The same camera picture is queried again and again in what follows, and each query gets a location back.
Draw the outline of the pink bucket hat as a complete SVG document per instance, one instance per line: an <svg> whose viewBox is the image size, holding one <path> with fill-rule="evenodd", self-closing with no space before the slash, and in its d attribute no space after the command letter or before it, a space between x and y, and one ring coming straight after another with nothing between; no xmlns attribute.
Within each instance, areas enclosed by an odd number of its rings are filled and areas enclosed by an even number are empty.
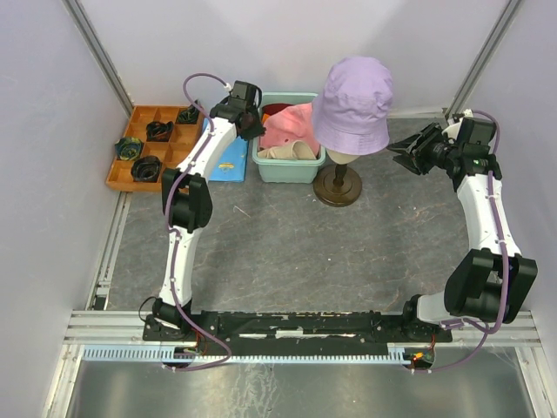
<svg viewBox="0 0 557 418"><path fill-rule="evenodd" d="M282 111L269 116L264 122L265 134L259 139L260 149L289 145L302 141L318 156L320 144L315 139L312 128L312 103L287 106Z"/></svg>

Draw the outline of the blue printed cloth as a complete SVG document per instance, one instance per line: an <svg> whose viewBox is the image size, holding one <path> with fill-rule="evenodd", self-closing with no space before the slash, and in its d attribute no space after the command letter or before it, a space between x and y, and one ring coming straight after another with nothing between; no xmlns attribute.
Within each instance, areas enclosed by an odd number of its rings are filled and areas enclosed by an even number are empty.
<svg viewBox="0 0 557 418"><path fill-rule="evenodd" d="M243 182L248 143L238 136L234 125L216 119L213 122L214 132L210 135L210 119L204 121L198 141L201 152L192 173L199 173L211 182Z"/></svg>

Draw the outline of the purple bucket hat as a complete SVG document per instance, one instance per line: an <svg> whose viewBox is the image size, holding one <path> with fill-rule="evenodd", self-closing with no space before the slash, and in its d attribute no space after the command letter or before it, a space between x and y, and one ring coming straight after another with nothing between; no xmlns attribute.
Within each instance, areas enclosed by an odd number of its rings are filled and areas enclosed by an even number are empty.
<svg viewBox="0 0 557 418"><path fill-rule="evenodd" d="M312 129L328 151L364 156L390 142L387 118L393 105L393 77L374 57L346 57L329 70L312 101Z"/></svg>

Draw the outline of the teal plastic basket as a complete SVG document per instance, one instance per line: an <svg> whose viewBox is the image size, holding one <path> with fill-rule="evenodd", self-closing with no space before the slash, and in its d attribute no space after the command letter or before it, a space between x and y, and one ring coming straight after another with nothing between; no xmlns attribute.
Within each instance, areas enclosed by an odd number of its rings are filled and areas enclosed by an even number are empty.
<svg viewBox="0 0 557 418"><path fill-rule="evenodd" d="M307 92L265 92L263 94L261 106L259 107L259 113L262 117L263 124L269 117L262 112L262 108L265 105L275 103L300 105L311 103L315 97L316 95L314 93ZM313 182L320 167L325 163L326 152L322 145L320 146L316 160L259 158L257 152L262 150L259 148L260 137L252 141L252 160L258 168L260 177L266 183L310 184Z"/></svg>

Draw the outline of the cream mannequin head stand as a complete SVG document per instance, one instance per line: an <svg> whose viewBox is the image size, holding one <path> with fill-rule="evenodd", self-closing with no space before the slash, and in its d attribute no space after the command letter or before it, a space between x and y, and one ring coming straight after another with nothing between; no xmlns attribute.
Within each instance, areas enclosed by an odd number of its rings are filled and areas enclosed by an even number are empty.
<svg viewBox="0 0 557 418"><path fill-rule="evenodd" d="M362 180L349 165L359 158L358 155L326 150L332 161L318 171L312 182L316 198L332 207L352 205L362 192Z"/></svg>

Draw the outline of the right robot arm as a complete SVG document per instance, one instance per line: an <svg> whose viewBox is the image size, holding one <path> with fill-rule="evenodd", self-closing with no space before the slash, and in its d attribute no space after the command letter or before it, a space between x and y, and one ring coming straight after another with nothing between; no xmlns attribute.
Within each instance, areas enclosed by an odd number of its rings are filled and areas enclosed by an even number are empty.
<svg viewBox="0 0 557 418"><path fill-rule="evenodd" d="M387 148L393 161L416 175L444 171L465 214L468 252L443 291L415 295L405 304L399 330L420 340L431 324L467 323L494 334L512 323L538 273L535 260L516 245L502 202L502 172L496 156L500 128L483 111L465 111L431 123Z"/></svg>

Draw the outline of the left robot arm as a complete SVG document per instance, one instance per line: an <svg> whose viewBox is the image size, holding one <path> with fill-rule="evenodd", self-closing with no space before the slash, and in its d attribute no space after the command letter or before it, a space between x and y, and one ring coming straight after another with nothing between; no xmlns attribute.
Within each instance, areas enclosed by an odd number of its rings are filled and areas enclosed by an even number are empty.
<svg viewBox="0 0 557 418"><path fill-rule="evenodd" d="M174 169L162 173L162 204L169 233L164 282L147 316L146 326L156 324L175 340L194 329L191 311L191 275L197 243L212 216L208 178L226 148L236 138L245 141L265 129L258 113L262 92L243 81L226 84L228 95L210 111L201 111L206 127L190 154Z"/></svg>

